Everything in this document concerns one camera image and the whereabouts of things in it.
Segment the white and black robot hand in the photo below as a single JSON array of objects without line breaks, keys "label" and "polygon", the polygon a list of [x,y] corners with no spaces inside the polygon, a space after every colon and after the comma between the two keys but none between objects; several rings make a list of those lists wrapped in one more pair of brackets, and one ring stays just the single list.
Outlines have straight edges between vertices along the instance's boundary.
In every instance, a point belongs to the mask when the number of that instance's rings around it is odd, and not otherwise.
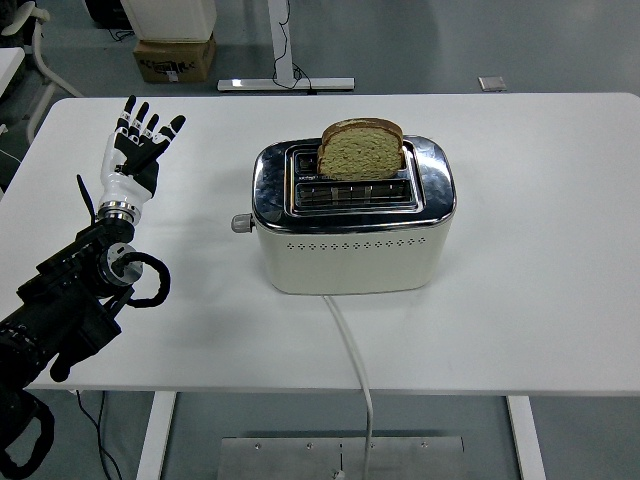
[{"label": "white and black robot hand", "polygon": [[186,117],[178,115],[162,125],[148,102],[130,96],[123,107],[104,152],[100,205],[121,203],[137,213],[154,197],[159,159],[169,148]]}]

